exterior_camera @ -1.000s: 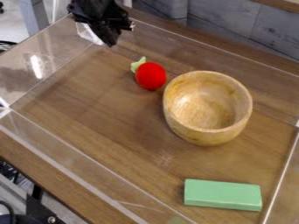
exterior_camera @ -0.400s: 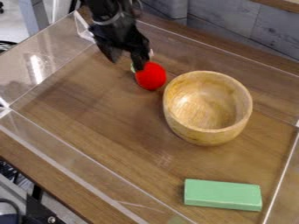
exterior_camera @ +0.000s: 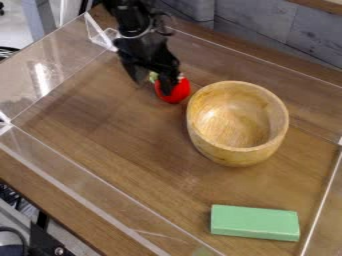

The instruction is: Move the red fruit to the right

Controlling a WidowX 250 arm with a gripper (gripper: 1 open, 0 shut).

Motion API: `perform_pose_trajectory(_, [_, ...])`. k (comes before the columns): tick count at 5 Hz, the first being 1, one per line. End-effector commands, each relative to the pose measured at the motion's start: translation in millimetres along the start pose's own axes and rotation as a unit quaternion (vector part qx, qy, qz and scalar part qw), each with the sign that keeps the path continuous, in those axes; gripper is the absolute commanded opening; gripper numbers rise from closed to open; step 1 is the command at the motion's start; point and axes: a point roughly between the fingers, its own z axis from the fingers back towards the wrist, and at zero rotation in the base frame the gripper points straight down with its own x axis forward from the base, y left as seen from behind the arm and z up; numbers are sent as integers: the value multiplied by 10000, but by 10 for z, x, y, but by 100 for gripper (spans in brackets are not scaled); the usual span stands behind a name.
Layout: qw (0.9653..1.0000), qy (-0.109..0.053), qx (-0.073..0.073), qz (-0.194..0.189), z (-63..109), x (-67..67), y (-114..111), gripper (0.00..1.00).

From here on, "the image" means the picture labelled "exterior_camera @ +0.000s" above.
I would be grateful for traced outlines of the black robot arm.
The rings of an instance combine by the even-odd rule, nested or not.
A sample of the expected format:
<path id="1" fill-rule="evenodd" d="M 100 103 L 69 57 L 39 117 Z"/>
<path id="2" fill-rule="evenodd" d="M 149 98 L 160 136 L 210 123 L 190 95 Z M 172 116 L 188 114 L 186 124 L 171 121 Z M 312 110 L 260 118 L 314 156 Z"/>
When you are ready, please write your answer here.
<path id="1" fill-rule="evenodd" d="M 117 22 L 119 37 L 112 40 L 121 64 L 132 80 L 140 83 L 149 72 L 158 74 L 163 96 L 170 96 L 180 75 L 180 61 L 168 49 L 164 18 L 171 16 L 155 6 L 155 0 L 103 0 Z"/>

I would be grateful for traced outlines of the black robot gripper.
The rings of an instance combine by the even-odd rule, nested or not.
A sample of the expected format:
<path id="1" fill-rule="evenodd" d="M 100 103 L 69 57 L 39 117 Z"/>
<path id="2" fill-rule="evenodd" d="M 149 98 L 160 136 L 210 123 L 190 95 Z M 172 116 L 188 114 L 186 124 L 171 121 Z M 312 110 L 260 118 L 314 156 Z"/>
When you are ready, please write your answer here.
<path id="1" fill-rule="evenodd" d="M 113 46 L 133 82 L 143 84 L 149 71 L 159 73 L 159 92 L 170 96 L 179 83 L 180 61 L 168 49 L 167 37 L 148 29 L 137 31 L 120 28 Z"/>

